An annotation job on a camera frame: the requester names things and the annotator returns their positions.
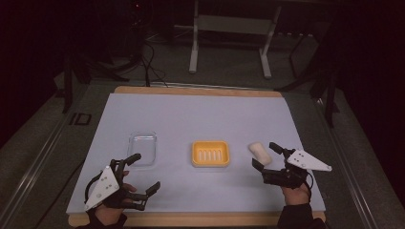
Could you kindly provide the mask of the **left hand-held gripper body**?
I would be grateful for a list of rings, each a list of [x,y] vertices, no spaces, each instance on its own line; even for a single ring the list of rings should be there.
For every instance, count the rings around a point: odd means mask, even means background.
[[[93,177],[85,189],[84,210],[90,211],[104,204],[109,208],[145,210],[148,197],[131,193],[123,185],[124,159],[112,159],[99,175]]]

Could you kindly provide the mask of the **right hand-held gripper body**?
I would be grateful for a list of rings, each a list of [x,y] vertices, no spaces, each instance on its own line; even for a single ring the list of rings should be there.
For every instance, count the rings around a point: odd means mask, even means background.
[[[262,177],[265,184],[287,188],[299,188],[307,182],[309,170],[331,172],[332,167],[304,150],[288,150],[285,155],[285,167],[280,171],[264,169]]]

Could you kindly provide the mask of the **white soap bar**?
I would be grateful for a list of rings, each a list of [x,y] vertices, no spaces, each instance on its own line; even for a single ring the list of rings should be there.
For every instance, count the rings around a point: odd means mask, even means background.
[[[272,162],[271,156],[261,142],[250,143],[248,149],[261,164],[267,166]]]

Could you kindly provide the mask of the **person's left hand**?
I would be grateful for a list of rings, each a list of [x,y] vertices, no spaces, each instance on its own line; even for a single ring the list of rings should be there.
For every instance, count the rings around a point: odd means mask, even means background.
[[[129,171],[124,171],[123,176],[126,177],[129,175],[129,173]],[[137,190],[136,187],[128,183],[123,183],[122,187],[131,193],[135,193]],[[122,208],[109,208],[104,204],[101,204],[96,208],[95,216],[104,226],[109,226],[119,221],[119,218],[122,215],[123,211],[124,209]]]

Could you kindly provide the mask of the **person's right hand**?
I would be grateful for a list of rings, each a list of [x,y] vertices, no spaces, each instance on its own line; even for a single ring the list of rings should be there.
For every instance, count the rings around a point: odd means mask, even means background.
[[[286,205],[301,205],[310,201],[309,188],[305,184],[295,189],[282,187],[282,192]]]

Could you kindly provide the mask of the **clear plastic tray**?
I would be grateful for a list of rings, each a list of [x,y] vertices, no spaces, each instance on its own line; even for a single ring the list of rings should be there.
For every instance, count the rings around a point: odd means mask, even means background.
[[[133,167],[146,167],[155,164],[157,158],[157,135],[155,132],[133,132],[129,137],[127,156],[140,154]]]

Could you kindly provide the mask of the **yellow soap dish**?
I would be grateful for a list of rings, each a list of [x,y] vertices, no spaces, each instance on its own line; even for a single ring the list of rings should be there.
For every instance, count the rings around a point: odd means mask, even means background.
[[[230,162],[228,144],[221,140],[195,141],[191,161],[195,167],[226,167]]]

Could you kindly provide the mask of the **black tripod stand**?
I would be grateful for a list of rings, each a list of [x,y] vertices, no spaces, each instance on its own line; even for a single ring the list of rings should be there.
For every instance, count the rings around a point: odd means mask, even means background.
[[[290,92],[312,81],[309,95],[312,99],[321,100],[324,103],[324,118],[330,128],[334,127],[332,120],[334,98],[337,76],[340,71],[334,57],[333,43],[335,41],[335,36],[330,35],[329,31],[326,32],[308,65],[300,72],[298,78],[286,86],[276,88],[277,92]]]
[[[75,76],[80,83],[89,84],[92,79],[90,69],[115,81],[128,82],[127,78],[118,76],[90,57],[77,52],[68,52],[63,60],[63,88],[57,91],[57,95],[64,98],[63,114],[73,105],[73,77]]]

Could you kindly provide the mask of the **pale blue table mat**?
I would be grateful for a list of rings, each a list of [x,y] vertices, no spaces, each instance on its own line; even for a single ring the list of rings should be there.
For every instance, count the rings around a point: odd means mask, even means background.
[[[160,94],[111,94],[75,186],[67,211],[84,210],[84,190],[111,159],[127,156],[132,133],[155,133],[157,157],[150,166],[136,162],[127,182],[144,191],[158,183],[148,213],[278,212],[284,206],[279,187],[263,182],[251,165],[252,142],[274,142],[299,149],[301,140],[282,97]],[[196,168],[196,140],[227,142],[224,168]]]

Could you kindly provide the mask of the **white metal stand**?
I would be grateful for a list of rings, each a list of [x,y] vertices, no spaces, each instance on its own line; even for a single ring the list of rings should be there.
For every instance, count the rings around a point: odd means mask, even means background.
[[[275,34],[275,29],[282,11],[281,6],[277,6],[272,14],[271,19],[256,19],[230,17],[220,15],[209,15],[199,13],[200,0],[193,1],[193,24],[192,30],[192,46],[189,60],[189,73],[196,73],[198,69],[199,57],[199,31],[216,31],[264,35],[266,37],[265,44],[258,50],[261,61],[263,76],[266,79],[272,77],[267,53],[270,43]]]

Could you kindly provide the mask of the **grey metal floor rail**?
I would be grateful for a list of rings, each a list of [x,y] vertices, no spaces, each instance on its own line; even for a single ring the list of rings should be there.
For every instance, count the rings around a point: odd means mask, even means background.
[[[87,89],[88,85],[74,88],[66,113],[64,102],[52,97],[0,149],[0,229],[13,222]]]
[[[348,190],[351,194],[353,203],[356,207],[357,213],[361,218],[362,224],[365,229],[378,229],[374,216],[370,210],[369,204],[365,200],[363,192],[357,182],[353,170],[345,155],[342,144],[337,136],[336,131],[330,126],[326,118],[324,117],[324,111],[326,110],[326,104],[322,99],[313,99],[314,106],[317,113],[320,115],[324,126],[327,129],[327,133],[331,140],[333,151],[337,156],[337,162],[339,170],[347,183]]]

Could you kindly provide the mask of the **black floor bracket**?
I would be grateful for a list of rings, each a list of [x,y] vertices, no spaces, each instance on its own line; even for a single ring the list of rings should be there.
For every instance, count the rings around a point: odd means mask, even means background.
[[[77,126],[87,126],[90,124],[92,120],[91,114],[84,114],[84,113],[74,113],[72,118],[70,119],[70,125],[77,125]]]

